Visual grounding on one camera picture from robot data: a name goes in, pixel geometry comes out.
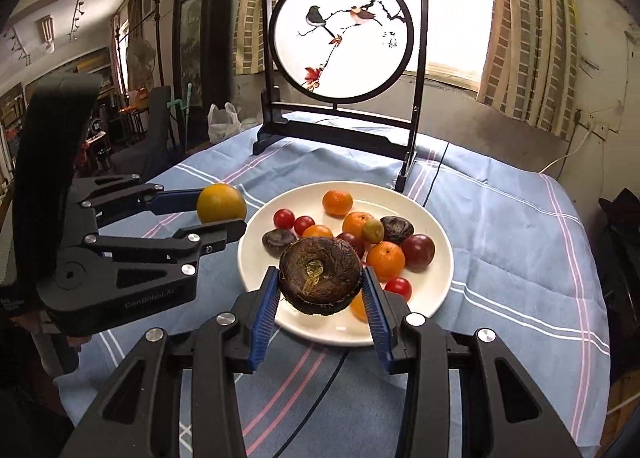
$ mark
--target brown bird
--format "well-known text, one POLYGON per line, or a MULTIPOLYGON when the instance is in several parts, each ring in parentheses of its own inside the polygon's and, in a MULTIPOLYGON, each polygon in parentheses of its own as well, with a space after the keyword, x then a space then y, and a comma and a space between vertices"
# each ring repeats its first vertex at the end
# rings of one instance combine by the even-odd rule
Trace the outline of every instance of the brown bird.
POLYGON ((375 14, 370 13, 369 11, 362 9, 361 7, 352 7, 350 15, 351 18, 353 18, 353 21, 356 22, 356 25, 362 25, 373 20, 380 27, 382 27, 382 24, 376 19, 375 14))

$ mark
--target gray chair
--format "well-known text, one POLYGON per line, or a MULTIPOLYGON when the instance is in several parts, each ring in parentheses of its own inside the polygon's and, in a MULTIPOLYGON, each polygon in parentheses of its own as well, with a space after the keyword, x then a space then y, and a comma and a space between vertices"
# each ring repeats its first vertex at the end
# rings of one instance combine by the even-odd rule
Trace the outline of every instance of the gray chair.
POLYGON ((136 173, 141 181, 149 181, 169 167, 166 143, 170 114, 166 104, 171 101, 171 87, 154 88, 149 94, 149 122, 143 141, 111 156, 117 175, 136 173))

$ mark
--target small orange fruit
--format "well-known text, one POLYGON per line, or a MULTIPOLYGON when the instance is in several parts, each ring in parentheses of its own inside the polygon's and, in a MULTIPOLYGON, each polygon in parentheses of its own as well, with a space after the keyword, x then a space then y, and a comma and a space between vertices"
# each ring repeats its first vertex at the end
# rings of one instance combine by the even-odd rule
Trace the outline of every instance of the small orange fruit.
POLYGON ((334 234, 326 225, 312 225, 302 233, 303 238, 308 238, 309 236, 326 236, 333 238, 334 234))
POLYGON ((380 281, 397 278, 404 269, 404 263, 404 252, 392 242, 380 242, 367 254, 367 265, 373 267, 380 281))
POLYGON ((232 185, 215 183, 205 187, 198 195, 196 204, 198 218, 202 223, 246 218, 246 202, 232 185))
POLYGON ((345 216, 353 207, 353 198, 346 191, 327 191, 322 197, 322 207, 331 216, 345 216))
POLYGON ((364 301, 362 300, 362 291, 358 292, 358 295, 353 298, 350 304, 351 311, 363 323, 367 323, 367 311, 364 308, 364 301))
POLYGON ((342 222, 342 232, 353 234, 358 238, 362 238, 362 226, 373 218, 369 213, 363 213, 362 211, 354 211, 347 215, 347 218, 342 222))

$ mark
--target white plate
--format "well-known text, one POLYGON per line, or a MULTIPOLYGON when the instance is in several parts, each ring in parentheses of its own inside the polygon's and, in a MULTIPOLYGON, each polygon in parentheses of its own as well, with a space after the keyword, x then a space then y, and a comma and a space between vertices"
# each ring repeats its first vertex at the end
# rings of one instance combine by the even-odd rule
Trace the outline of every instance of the white plate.
MULTIPOLYGON (((332 218, 322 208, 322 197, 331 189, 348 191, 353 196, 352 211, 364 211, 375 218, 401 216, 409 220, 416 234, 427 234, 435 243, 436 254, 423 273, 402 272, 411 282, 413 294, 409 307, 427 317, 440 307, 453 278, 453 252, 447 235, 431 214, 402 194, 369 183, 352 181, 320 182, 304 185, 277 196, 249 220, 246 233, 238 245, 238 268, 248 291, 260 288, 268 266, 278 266, 262 246, 262 235, 274 228, 273 215, 278 209, 291 209, 296 215, 308 215, 316 224, 328 226, 335 236, 342 232, 342 219, 332 218)), ((367 346, 372 344, 369 325, 359 321, 346 308, 333 315, 306 315, 282 300, 276 323, 300 337, 324 344, 367 346)))

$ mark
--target dark wooden cabinet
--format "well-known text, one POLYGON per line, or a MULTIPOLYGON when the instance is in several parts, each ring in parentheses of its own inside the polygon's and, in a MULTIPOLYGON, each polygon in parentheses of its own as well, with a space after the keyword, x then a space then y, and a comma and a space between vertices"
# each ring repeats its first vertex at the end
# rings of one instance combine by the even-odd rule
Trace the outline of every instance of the dark wooden cabinet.
POLYGON ((175 97, 186 99, 192 84, 188 123, 177 117, 183 151, 208 139, 211 104, 223 108, 231 97, 231 16, 231 0, 174 0, 175 97))

